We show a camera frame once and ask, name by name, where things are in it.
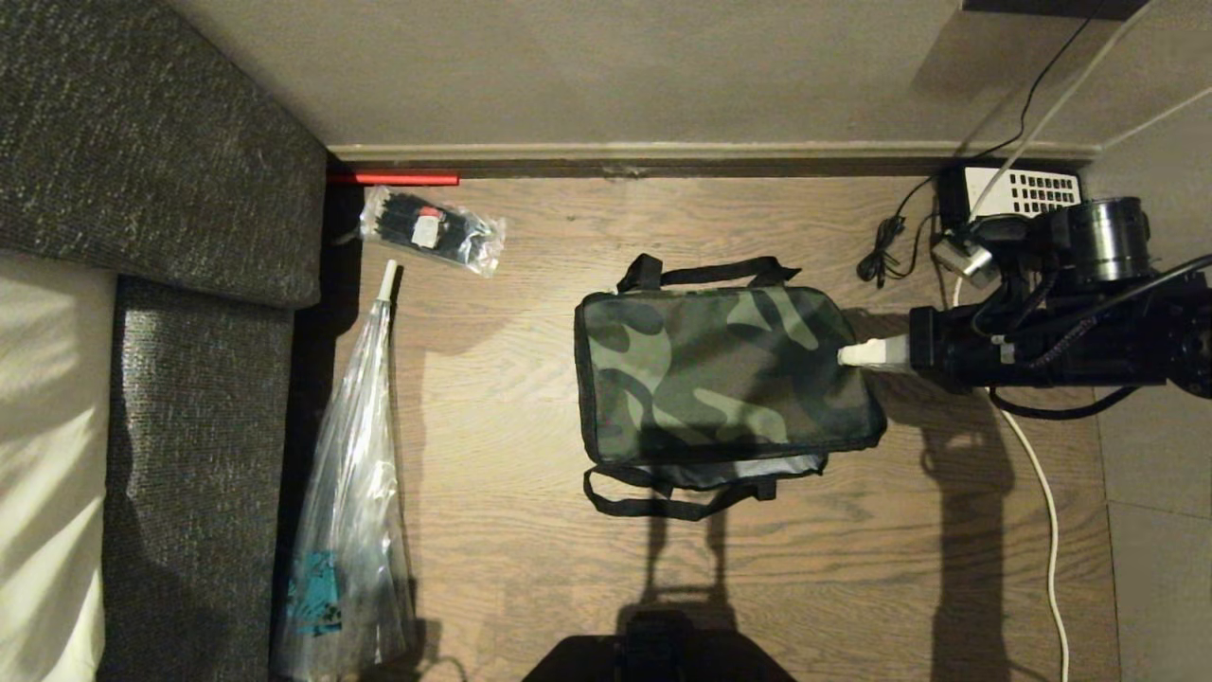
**wooden floor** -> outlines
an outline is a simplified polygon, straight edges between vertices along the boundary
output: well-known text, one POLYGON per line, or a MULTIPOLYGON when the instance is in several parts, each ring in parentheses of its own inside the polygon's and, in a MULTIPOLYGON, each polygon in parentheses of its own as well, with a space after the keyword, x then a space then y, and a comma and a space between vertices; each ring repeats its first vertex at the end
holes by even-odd
MULTIPOLYGON (((854 263, 919 178, 493 179, 430 199, 507 216, 496 277, 370 243, 364 308, 383 264, 405 274, 394 336, 398 451, 427 682, 516 681, 571 635, 613 634, 641 600, 650 531, 659 600, 734 618, 796 680, 1058 680, 1045 595, 1048 528, 1027 455, 988 403, 921 380, 876 380, 879 448, 833 457, 722 523, 598 515, 584 499, 572 311, 641 251, 667 267, 777 254, 828 292, 861 336, 907 329, 938 304, 927 264, 882 290, 854 263)), ((930 211, 919 196, 911 225, 930 211)), ((898 252, 908 253, 909 239, 898 252)), ((338 345, 344 368, 353 343, 338 345)), ((1014 394, 1050 406, 1088 391, 1014 394)), ((1111 552, 1093 420, 1029 423, 1059 506, 1059 602, 1073 676, 1117 680, 1111 552)))

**white cushion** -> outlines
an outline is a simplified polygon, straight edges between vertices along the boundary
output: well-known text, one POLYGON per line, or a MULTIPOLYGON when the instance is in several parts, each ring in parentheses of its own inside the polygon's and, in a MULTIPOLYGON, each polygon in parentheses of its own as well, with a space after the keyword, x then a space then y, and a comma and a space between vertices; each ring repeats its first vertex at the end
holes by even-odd
POLYGON ((0 253, 0 680, 92 680, 101 661, 115 285, 0 253))

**clear plastic bag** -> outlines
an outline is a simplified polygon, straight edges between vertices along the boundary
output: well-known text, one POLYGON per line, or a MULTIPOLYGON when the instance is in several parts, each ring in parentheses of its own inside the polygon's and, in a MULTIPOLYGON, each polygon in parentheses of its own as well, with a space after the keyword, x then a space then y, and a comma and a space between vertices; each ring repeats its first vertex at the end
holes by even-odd
POLYGON ((389 394, 388 265, 320 425, 273 667, 327 680, 415 646, 389 394))
POLYGON ((360 231, 379 240, 461 264, 492 276, 505 247, 505 219, 442 206, 399 187, 366 188, 360 231))

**gray sofa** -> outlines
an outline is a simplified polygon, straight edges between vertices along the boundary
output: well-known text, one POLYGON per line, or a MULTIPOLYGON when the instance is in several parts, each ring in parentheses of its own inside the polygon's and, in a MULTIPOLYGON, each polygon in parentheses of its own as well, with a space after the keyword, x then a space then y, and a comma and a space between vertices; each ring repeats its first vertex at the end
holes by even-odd
POLYGON ((0 8, 0 248, 121 273, 99 680, 264 680, 322 145, 156 0, 0 8))

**bag strap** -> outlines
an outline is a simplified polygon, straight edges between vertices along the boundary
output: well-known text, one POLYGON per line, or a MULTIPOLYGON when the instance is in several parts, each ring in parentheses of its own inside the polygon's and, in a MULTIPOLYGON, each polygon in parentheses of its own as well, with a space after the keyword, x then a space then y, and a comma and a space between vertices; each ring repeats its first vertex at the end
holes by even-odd
POLYGON ((709 281, 727 281, 753 276, 749 286, 779 286, 800 273, 800 268, 785 268, 774 256, 760 256, 747 260, 737 260, 722 265, 673 269, 662 273, 663 263, 647 253, 640 253, 627 274, 618 282, 618 292, 640 288, 658 291, 662 285, 670 283, 707 283, 709 281))
POLYGON ((599 465, 585 472, 585 497, 594 504, 594 508, 607 516, 639 517, 657 516, 664 518, 676 518, 680 521, 702 521, 715 512, 724 511, 732 505, 754 498, 756 500, 773 500, 777 481, 773 478, 764 481, 745 481, 733 483, 720 489, 710 503, 685 503, 681 500, 669 500, 663 498, 633 498, 628 500, 610 500, 594 492, 593 475, 600 474, 610 476, 616 481, 634 486, 636 488, 651 488, 664 498, 673 493, 673 487, 651 474, 633 468, 599 465))

